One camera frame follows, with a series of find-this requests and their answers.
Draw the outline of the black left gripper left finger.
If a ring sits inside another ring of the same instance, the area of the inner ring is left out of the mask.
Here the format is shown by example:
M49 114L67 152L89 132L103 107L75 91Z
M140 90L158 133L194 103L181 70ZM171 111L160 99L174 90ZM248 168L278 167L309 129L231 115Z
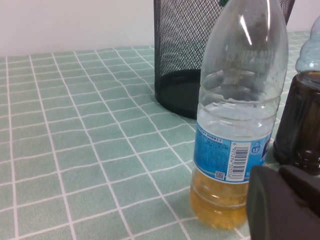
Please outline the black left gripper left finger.
M246 214L253 240L318 240L320 217L279 174L254 166L249 177Z

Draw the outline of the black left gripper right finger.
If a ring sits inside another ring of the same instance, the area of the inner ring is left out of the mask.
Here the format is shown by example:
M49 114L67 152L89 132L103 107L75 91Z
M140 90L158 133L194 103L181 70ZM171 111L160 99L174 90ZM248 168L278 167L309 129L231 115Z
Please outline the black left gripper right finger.
M283 165L280 176L318 217L320 216L320 179L292 165Z

